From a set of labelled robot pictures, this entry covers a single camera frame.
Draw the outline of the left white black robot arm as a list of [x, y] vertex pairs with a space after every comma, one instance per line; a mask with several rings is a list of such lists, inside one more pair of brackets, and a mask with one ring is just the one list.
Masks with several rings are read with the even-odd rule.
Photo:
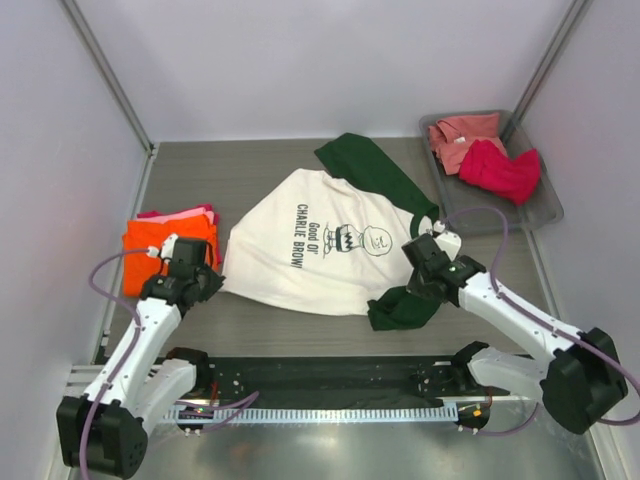
[[161, 262], [143, 284], [132, 317], [113, 354], [78, 396], [61, 400], [56, 421], [63, 462], [83, 478], [93, 473], [131, 478], [162, 417], [183, 396], [205, 397], [213, 385], [208, 355], [175, 348], [157, 360], [187, 312], [223, 285], [203, 239], [168, 236], [144, 254]]

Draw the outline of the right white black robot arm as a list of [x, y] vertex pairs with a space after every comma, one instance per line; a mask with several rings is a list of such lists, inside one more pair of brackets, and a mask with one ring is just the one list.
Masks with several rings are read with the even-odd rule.
[[473, 395], [496, 387], [526, 397], [574, 434], [583, 434], [624, 400], [629, 381], [612, 338], [581, 331], [544, 313], [501, 284], [494, 272], [460, 254], [460, 239], [444, 230], [402, 247], [413, 271], [409, 293], [450, 303], [487, 321], [525, 355], [473, 342], [453, 358], [453, 388]]

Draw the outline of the white green raglan t shirt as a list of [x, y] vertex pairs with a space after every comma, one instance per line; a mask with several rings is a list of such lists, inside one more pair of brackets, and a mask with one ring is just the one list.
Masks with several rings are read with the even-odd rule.
[[412, 295], [403, 245], [438, 206], [370, 138], [316, 149], [320, 170], [288, 175], [231, 229], [223, 291], [324, 316], [365, 315], [375, 331], [423, 327], [437, 300]]

